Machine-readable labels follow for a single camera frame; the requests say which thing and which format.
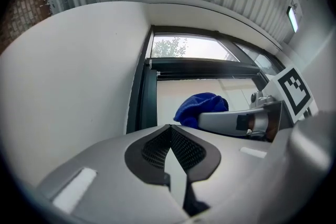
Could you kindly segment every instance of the blue towel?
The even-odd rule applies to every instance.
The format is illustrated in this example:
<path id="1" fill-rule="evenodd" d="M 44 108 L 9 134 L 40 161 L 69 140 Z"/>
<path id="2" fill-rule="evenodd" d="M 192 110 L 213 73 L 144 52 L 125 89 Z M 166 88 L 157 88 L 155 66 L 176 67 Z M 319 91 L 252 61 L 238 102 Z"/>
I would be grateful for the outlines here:
<path id="1" fill-rule="evenodd" d="M 210 92 L 203 92 L 189 97 L 181 104 L 177 110 L 174 121 L 180 122 L 181 125 L 198 128 L 197 118 L 203 112 L 225 112 L 229 111 L 227 101 Z"/>

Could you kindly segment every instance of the window pane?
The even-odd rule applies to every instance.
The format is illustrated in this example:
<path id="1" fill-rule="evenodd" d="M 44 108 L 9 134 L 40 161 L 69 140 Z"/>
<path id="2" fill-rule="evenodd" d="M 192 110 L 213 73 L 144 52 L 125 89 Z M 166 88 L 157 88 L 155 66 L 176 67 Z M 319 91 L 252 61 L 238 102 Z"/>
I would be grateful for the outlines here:
<path id="1" fill-rule="evenodd" d="M 271 63 L 266 56 L 240 44 L 236 44 L 240 49 L 242 49 L 265 73 L 268 79 L 272 79 L 277 73 L 278 69 Z"/>
<path id="2" fill-rule="evenodd" d="M 198 36 L 155 36 L 151 57 L 188 57 L 238 61 L 216 39 Z"/>

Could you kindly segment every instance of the fluorescent light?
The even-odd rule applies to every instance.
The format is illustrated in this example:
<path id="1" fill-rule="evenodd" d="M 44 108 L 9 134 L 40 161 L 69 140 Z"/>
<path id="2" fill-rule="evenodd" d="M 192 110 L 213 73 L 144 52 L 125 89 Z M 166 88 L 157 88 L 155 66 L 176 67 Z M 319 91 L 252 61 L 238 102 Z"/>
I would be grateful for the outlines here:
<path id="1" fill-rule="evenodd" d="M 298 23 L 296 21 L 294 10 L 293 10 L 292 7 L 288 7 L 288 9 L 287 9 L 287 15 L 288 15 L 288 18 L 290 20 L 290 23 L 292 24 L 294 32 L 297 32 L 297 30 L 298 30 L 299 27 L 298 27 Z"/>

